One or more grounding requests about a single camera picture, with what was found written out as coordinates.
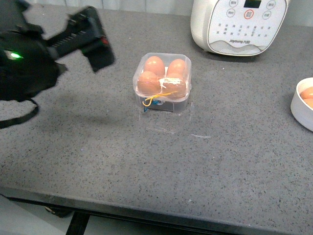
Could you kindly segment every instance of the yellow string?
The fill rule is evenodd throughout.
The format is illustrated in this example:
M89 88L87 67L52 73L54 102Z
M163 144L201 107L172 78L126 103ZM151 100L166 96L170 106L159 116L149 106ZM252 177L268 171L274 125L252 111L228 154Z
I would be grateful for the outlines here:
M151 105L153 99L158 98L158 97L161 97L161 96L167 96L167 95L170 95L170 94L173 94L173 93L175 93L175 92L170 92L170 93L165 93L165 94L156 94L156 95L154 95L154 96L152 96L152 97L149 97L149 98L146 98L146 99L145 99L145 101L150 100L149 104L145 104L145 101L143 101L142 104L143 104L144 106L146 106L146 107L149 107L149 106Z

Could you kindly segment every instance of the wall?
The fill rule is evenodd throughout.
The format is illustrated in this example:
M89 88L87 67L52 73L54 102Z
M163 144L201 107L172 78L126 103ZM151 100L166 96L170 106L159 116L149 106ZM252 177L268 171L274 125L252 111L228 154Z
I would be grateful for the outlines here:
M190 15L193 0L28 0L30 3L68 6L91 5L96 8ZM286 16L291 25L313 26L313 0L292 0Z

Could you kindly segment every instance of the white appliance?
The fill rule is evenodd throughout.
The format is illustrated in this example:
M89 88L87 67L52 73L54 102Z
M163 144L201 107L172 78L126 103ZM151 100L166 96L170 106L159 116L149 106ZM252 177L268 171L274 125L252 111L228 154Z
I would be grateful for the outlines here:
M276 37L291 0L194 0L191 33L205 51L252 56Z

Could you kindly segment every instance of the speckled granite surface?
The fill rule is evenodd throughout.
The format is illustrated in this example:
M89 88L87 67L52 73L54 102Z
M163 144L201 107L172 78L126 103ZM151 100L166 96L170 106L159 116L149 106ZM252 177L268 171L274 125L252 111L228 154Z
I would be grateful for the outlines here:
M39 115L0 130L0 193L239 234L312 234L313 133L290 112L296 84L313 75L312 29L283 25L265 53L232 58L198 48L188 17L99 14L116 63L94 74L80 52L60 60L69 71L35 98ZM35 5L27 18L50 36L66 8ZM132 77L148 52L192 61L181 114L136 106ZM28 109L1 101L0 118Z

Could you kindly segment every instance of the button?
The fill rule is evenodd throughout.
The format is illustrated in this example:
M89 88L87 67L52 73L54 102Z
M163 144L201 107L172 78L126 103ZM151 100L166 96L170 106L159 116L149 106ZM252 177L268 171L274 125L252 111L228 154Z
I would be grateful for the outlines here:
M235 15L235 10L234 9L229 9L228 11L227 11L227 16L228 17L233 17Z
M262 17L263 17L264 20L267 20L271 16L271 14L272 13L270 11L266 11L266 12L263 13Z
M275 7L275 5L276 5L275 0L271 0L271 1L268 2L266 7L267 7L268 10L271 10L271 9L273 9Z
M248 20L251 19L254 15L254 12L252 10L247 10L244 14L244 17Z
M238 5L238 0L230 0L230 1L229 1L229 5L230 5L230 7L235 7L235 6L237 6L237 5Z

